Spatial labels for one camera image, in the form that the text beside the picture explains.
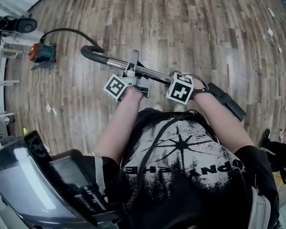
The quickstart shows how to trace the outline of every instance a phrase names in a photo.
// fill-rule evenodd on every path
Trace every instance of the shoe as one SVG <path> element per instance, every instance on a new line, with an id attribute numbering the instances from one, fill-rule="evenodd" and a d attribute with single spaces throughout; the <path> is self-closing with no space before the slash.
<path id="1" fill-rule="evenodd" d="M 182 104 L 177 104 L 174 108 L 174 112 L 184 112 L 185 111 L 185 107 Z"/>
<path id="2" fill-rule="evenodd" d="M 258 143 L 259 147 L 264 147 L 264 142 L 266 139 L 269 138 L 269 135 L 270 135 L 270 129 L 266 129 L 262 134 L 261 140 L 259 140 L 259 143 Z"/>
<path id="3" fill-rule="evenodd" d="M 153 107 L 153 109 L 163 112 L 162 104 L 155 104 L 155 106 Z"/>

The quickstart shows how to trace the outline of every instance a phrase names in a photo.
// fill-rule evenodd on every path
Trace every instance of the black handlebar grip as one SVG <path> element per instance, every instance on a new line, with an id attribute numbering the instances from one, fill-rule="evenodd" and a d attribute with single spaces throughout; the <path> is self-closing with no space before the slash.
<path id="1" fill-rule="evenodd" d="M 246 112 L 235 102 L 229 94 L 226 94 L 221 100 L 225 103 L 225 106 L 230 110 L 240 121 L 242 121 Z"/>
<path id="2" fill-rule="evenodd" d="M 209 91 L 216 97 L 216 99 L 224 106 L 227 107 L 240 121 L 242 121 L 246 112 L 235 102 L 232 97 L 221 90 L 214 83 L 209 83 Z"/>
<path id="3" fill-rule="evenodd" d="M 93 47 L 93 46 L 83 46 L 81 48 L 81 54 L 85 58 L 90 59 L 92 61 L 102 63 L 102 64 L 107 64 L 108 57 L 94 53 L 94 52 L 92 52 L 92 50 L 95 52 L 102 52 L 102 51 L 98 50 L 98 48 Z"/>

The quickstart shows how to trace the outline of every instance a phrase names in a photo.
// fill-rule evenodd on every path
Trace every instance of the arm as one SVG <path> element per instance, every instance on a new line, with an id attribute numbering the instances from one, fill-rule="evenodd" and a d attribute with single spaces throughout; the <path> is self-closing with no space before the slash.
<path id="1" fill-rule="evenodd" d="M 124 98 L 93 150 L 96 155 L 109 157 L 120 165 L 142 98 L 143 94 L 134 87 L 126 89 Z"/>
<path id="2" fill-rule="evenodd" d="M 198 79 L 193 79 L 193 82 L 196 89 L 204 87 Z M 235 153 L 244 146 L 254 146 L 238 120 L 212 94 L 199 93 L 192 99 L 200 105 L 218 140 L 230 152 Z"/>

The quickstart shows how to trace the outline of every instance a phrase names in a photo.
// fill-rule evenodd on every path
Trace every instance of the screen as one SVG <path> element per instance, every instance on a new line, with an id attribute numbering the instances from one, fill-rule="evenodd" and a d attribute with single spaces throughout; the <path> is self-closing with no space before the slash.
<path id="1" fill-rule="evenodd" d="M 18 162 L 0 171 L 0 193 L 5 200 L 22 216 L 76 219 L 26 150 L 20 149 L 14 150 Z"/>

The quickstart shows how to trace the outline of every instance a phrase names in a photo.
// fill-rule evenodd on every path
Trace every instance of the yellow object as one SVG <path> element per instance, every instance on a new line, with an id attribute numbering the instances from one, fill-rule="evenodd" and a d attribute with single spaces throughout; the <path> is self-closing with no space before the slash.
<path id="1" fill-rule="evenodd" d="M 23 128 L 23 135 L 27 135 L 28 134 L 28 129 L 27 128 Z"/>

